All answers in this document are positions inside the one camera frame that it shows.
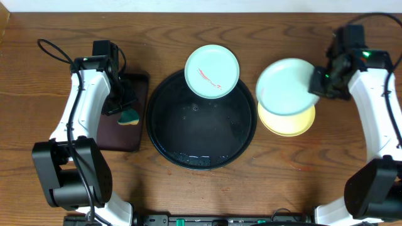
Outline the green yellow sponge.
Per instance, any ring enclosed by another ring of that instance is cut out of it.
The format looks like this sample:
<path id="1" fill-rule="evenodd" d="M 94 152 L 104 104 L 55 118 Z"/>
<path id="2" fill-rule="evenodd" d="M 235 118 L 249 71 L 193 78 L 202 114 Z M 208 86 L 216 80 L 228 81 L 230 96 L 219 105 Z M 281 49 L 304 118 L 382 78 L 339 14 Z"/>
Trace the green yellow sponge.
<path id="1" fill-rule="evenodd" d="M 139 115 L 133 109 L 124 110 L 121 112 L 121 116 L 117 123 L 122 126 L 137 125 L 139 123 Z"/>

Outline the pale green plate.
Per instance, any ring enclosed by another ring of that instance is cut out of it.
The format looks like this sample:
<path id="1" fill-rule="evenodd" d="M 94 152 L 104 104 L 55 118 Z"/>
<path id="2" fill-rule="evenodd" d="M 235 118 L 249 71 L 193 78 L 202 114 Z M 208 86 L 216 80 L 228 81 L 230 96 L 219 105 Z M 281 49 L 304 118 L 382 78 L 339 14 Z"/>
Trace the pale green plate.
<path id="1" fill-rule="evenodd" d="M 299 114 L 314 106 L 319 96 L 308 91 L 315 67 L 299 58 L 285 58 L 268 66 L 256 84 L 258 102 L 279 116 Z"/>

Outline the yellow plate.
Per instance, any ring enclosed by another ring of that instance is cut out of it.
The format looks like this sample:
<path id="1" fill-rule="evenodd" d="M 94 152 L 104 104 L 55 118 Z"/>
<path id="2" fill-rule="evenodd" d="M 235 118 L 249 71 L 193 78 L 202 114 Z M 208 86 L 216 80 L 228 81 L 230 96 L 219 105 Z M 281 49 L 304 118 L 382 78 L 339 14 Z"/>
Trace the yellow plate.
<path id="1" fill-rule="evenodd" d="M 258 104 L 258 116 L 271 132 L 280 136 L 292 137 L 309 130 L 315 120 L 315 107 L 312 106 L 306 111 L 292 116 L 278 116 Z"/>

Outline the light blue plate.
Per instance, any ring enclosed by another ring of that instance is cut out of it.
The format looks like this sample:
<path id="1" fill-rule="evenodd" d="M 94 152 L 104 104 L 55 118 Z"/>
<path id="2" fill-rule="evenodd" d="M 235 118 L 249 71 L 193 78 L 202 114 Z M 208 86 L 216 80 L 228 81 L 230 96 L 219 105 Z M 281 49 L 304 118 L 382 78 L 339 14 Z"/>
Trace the light blue plate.
<path id="1" fill-rule="evenodd" d="M 188 57 L 184 74 L 193 93 L 205 99 L 218 99 L 236 86 L 240 67 L 229 49 L 220 45 L 204 45 Z"/>

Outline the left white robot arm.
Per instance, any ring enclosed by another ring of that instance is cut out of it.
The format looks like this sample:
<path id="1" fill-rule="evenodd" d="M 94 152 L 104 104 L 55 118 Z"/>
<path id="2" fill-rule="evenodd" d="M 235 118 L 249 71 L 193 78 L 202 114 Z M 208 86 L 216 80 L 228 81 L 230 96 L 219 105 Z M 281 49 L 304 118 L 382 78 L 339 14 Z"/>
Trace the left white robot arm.
<path id="1" fill-rule="evenodd" d="M 92 225 L 134 225 L 133 206 L 112 188 L 112 174 L 98 145 L 102 108 L 118 84 L 118 62 L 106 55 L 76 58 L 63 116 L 32 158 L 51 207 L 84 213 Z"/>

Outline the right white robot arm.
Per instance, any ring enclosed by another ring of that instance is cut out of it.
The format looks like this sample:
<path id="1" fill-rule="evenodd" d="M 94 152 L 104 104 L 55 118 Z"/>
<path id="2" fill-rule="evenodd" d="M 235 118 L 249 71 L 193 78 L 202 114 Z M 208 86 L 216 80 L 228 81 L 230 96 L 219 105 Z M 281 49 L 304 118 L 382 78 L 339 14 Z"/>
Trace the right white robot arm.
<path id="1" fill-rule="evenodd" d="M 389 54 L 351 49 L 329 55 L 318 68 L 310 92 L 354 99 L 367 148 L 367 163 L 351 176 L 341 198 L 318 206 L 320 225 L 359 225 L 401 219 L 401 109 Z"/>

